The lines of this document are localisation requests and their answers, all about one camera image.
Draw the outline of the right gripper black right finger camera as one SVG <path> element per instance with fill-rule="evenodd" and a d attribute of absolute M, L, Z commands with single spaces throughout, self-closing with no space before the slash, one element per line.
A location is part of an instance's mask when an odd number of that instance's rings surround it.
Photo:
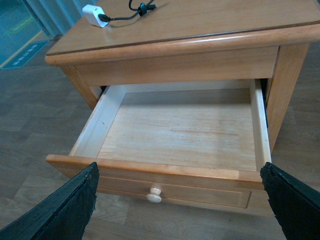
<path fill-rule="evenodd" d="M 320 193 L 267 162 L 260 170 L 269 205 L 288 240 L 320 238 Z"/>

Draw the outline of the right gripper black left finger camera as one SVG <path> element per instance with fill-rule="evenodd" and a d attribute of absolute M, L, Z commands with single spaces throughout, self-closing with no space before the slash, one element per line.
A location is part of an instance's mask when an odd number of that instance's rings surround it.
<path fill-rule="evenodd" d="M 99 170 L 91 163 L 0 231 L 2 240 L 80 240 L 97 201 Z"/>

